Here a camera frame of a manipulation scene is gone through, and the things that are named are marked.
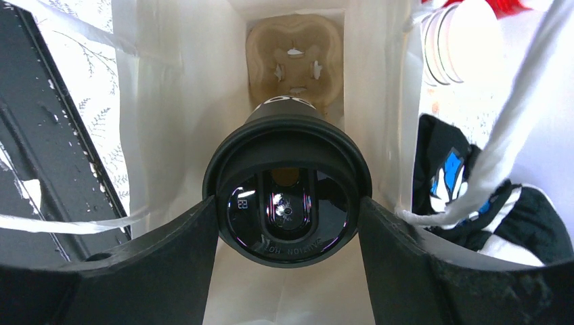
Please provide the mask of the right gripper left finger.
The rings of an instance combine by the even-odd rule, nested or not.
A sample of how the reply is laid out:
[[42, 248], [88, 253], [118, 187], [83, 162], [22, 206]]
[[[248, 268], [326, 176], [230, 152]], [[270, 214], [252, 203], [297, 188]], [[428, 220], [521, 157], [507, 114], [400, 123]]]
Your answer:
[[55, 267], [1, 267], [2, 324], [201, 324], [218, 241], [209, 197], [136, 239]]

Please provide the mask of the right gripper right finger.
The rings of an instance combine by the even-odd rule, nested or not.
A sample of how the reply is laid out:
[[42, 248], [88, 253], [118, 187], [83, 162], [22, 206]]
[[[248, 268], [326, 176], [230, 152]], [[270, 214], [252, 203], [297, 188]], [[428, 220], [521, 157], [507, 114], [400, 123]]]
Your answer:
[[573, 263], [532, 267], [408, 225], [368, 197], [358, 236], [377, 324], [572, 324]]

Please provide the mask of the brown paper takeout bag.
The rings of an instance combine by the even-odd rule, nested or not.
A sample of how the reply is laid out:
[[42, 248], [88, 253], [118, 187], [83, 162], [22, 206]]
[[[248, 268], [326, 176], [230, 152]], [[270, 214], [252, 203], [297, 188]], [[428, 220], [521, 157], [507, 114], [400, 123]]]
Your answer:
[[[206, 198], [204, 174], [222, 141], [258, 104], [251, 100], [246, 40], [266, 18], [317, 14], [343, 36], [343, 90], [328, 123], [344, 131], [366, 160], [371, 198], [408, 225], [423, 82], [420, 15], [430, 1], [113, 1], [112, 32], [43, 1], [44, 9], [89, 40], [116, 51], [120, 142], [130, 189], [128, 217], [103, 221], [35, 221], [1, 215], [22, 234], [112, 234], [130, 227], [136, 239], [180, 217]], [[433, 8], [449, 5], [432, 1]], [[546, 93], [558, 44], [573, 23], [573, 2], [548, 6], [512, 95], [476, 161], [475, 177], [507, 179]], [[360, 241], [298, 268], [255, 263], [219, 234], [201, 324], [377, 324]]]

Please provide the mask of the cardboard cup carrier tray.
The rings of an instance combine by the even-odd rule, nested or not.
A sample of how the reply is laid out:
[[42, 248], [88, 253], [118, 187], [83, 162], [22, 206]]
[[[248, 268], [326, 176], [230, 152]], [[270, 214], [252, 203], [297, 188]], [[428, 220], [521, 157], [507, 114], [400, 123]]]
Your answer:
[[317, 14], [266, 18], [247, 36], [246, 63], [254, 103], [287, 95], [329, 117], [344, 85], [342, 31]]

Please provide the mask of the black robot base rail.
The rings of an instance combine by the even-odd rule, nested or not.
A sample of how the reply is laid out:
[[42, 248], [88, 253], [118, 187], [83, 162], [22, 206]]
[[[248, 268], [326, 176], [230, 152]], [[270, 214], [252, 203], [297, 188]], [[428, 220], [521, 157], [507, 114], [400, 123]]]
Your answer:
[[125, 214], [31, 13], [1, 4], [1, 212], [41, 221]]

